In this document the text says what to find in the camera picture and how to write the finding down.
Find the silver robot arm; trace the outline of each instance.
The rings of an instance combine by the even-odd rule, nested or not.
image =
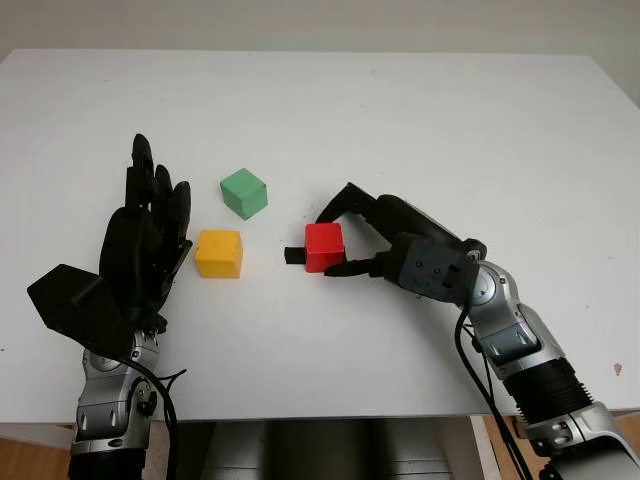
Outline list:
[[[640,479],[640,459],[609,410],[594,402],[504,269],[480,260],[469,319],[475,339],[527,422],[541,479]]]
[[[153,371],[156,335],[135,333],[130,358]],[[142,478],[157,392],[133,368],[85,350],[86,383],[78,399],[69,478]]]

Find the green cube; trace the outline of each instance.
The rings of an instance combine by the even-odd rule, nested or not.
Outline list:
[[[246,168],[221,181],[220,189],[227,207],[245,220],[267,206],[267,185]]]

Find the yellow cube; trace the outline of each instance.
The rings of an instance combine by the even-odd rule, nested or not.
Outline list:
[[[203,230],[196,247],[196,266],[205,278],[240,278],[242,239],[240,232]]]

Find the floor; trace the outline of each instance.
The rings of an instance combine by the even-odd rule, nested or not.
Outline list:
[[[637,451],[640,451],[640,413],[619,417],[616,422]],[[485,424],[493,444],[494,452],[503,480],[517,480],[517,474],[509,455],[500,440],[495,421],[485,418]],[[537,457],[526,440],[516,440],[531,468],[534,478],[545,465],[546,459]],[[2,480],[66,480],[69,452],[56,448],[41,447],[12,440],[0,439],[0,478]],[[166,468],[166,435],[164,426],[154,425],[145,480],[163,478]]]

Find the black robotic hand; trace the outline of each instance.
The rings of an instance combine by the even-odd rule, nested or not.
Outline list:
[[[374,258],[329,267],[324,274],[348,277],[368,273],[434,300],[461,304],[475,284],[477,260],[486,247],[453,233],[393,195],[377,199],[348,183],[322,211],[317,223],[333,222],[344,213],[362,215],[390,244]]]
[[[172,188],[162,165],[154,175],[143,135],[136,135],[131,157],[125,205],[109,221],[100,274],[58,265],[27,289],[47,327],[109,358],[128,355],[136,330],[166,330],[158,311],[192,246],[189,184]]]

